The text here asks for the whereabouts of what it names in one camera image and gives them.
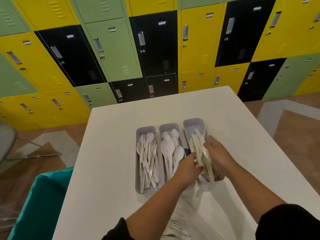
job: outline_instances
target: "brown floor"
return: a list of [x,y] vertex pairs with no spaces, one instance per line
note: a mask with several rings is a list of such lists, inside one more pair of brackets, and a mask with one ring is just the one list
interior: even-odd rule
[[[257,117],[265,102],[288,99],[320,109],[320,93],[293,96],[272,100],[246,102],[250,112]],[[66,131],[81,145],[86,124],[19,132],[18,136],[32,141],[43,133]],[[320,121],[291,111],[284,110],[274,135],[274,141],[286,153],[312,187],[320,195]],[[24,146],[26,142],[18,140],[12,152]],[[43,153],[52,151],[50,143],[42,146]],[[43,172],[66,168],[59,156],[22,160],[0,174],[0,218],[17,217],[30,187],[37,175]],[[0,240],[6,240],[10,231],[0,233]]]

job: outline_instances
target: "person's left hand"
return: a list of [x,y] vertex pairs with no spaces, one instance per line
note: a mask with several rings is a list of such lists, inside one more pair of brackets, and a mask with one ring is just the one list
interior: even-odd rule
[[181,184],[183,189],[186,189],[191,184],[193,184],[203,170],[203,167],[195,166],[195,159],[195,152],[191,153],[189,156],[183,159],[179,163],[178,169],[172,177],[172,179],[177,180],[178,183]]

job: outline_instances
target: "person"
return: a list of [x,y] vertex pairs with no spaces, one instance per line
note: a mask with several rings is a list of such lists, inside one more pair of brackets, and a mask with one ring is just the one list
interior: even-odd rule
[[[258,223],[256,239],[320,239],[320,221],[301,206],[288,204],[246,169],[226,148],[209,136],[213,166],[234,186],[243,204]],[[194,165],[195,153],[187,156],[174,176],[126,220],[121,218],[102,239],[160,239],[182,192],[196,181],[202,167]]]

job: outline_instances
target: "black locker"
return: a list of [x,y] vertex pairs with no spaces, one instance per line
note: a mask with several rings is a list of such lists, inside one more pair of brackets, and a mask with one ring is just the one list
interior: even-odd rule
[[176,74],[166,74],[146,77],[146,84],[149,89],[149,97],[161,97],[179,92],[178,79]]
[[252,62],[238,92],[242,102],[262,100],[286,58]]
[[112,81],[112,90],[118,103],[147,99],[147,86],[143,78]]
[[178,72],[177,11],[130,17],[143,77]]
[[251,61],[275,1],[236,0],[227,3],[216,67]]
[[45,29],[35,34],[73,86],[107,82],[81,25]]

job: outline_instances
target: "teal plastic bag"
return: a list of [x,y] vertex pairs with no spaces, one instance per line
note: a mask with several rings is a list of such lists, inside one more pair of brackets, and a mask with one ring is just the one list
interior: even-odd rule
[[73,168],[38,175],[8,240],[51,240]]

